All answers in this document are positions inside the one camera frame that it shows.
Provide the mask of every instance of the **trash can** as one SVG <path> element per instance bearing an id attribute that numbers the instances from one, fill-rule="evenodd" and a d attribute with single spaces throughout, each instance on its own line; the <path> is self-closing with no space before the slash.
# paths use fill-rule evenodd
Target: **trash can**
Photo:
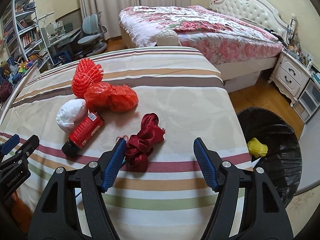
<path id="1" fill-rule="evenodd" d="M 262 167 L 287 206 L 296 193 L 302 171 L 301 151 L 293 128 L 275 113 L 249 107 L 237 113 L 245 141 L 253 137 L 268 146 L 256 167 Z"/>

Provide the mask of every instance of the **blue gripper pad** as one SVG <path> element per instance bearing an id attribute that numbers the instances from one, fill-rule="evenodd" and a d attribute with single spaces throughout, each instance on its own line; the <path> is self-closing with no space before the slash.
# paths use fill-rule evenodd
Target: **blue gripper pad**
<path id="1" fill-rule="evenodd" d="M 124 152 L 127 150 L 127 142 L 122 138 L 120 140 L 118 147 L 113 149 L 114 154 L 104 171 L 102 188 L 105 191 L 113 186 L 124 160 Z"/>
<path id="2" fill-rule="evenodd" d="M 196 156 L 207 186 L 212 188 L 212 190 L 215 190 L 218 187 L 218 183 L 216 180 L 216 170 L 198 139 L 195 139 L 195 141 L 193 142 L 193 152 Z"/>
<path id="3" fill-rule="evenodd" d="M 0 146 L 0 155 L 7 155 L 14 147 L 20 143 L 20 137 L 18 134 L 13 135 L 4 144 Z"/>

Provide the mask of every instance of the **metal screw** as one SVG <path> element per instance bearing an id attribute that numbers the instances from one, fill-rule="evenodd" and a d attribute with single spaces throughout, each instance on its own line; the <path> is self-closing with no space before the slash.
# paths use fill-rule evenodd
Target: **metal screw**
<path id="1" fill-rule="evenodd" d="M 95 167 L 97 167 L 98 166 L 98 163 L 97 162 L 90 162 L 89 163 L 89 167 L 90 168 L 95 168 Z"/>
<path id="2" fill-rule="evenodd" d="M 257 173 L 264 173 L 264 169 L 261 167 L 256 168 Z"/>
<path id="3" fill-rule="evenodd" d="M 231 167 L 231 163 L 230 162 L 223 162 L 222 165 L 223 165 L 223 167 L 226 167 L 226 168 Z"/>
<path id="4" fill-rule="evenodd" d="M 62 167 L 59 167 L 56 169 L 56 173 L 58 173 L 58 174 L 63 173 L 63 171 L 64 171 L 64 168 L 62 168 Z"/>

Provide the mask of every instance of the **crumpled white cloth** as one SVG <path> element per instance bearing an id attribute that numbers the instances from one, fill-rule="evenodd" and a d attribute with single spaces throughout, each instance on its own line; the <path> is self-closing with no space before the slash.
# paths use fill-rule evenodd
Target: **crumpled white cloth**
<path id="1" fill-rule="evenodd" d="M 88 114 L 84 99 L 72 99 L 66 102 L 57 113 L 57 124 L 65 132 L 71 133 L 75 123 L 81 121 Z"/>

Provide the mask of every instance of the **red bottle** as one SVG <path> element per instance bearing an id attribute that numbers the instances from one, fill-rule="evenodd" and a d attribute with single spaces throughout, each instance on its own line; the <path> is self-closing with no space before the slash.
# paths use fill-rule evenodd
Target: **red bottle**
<path id="1" fill-rule="evenodd" d="M 75 157 L 103 124 L 104 120 L 98 113 L 89 113 L 70 134 L 69 141 L 62 146 L 63 153 L 68 157 Z"/>

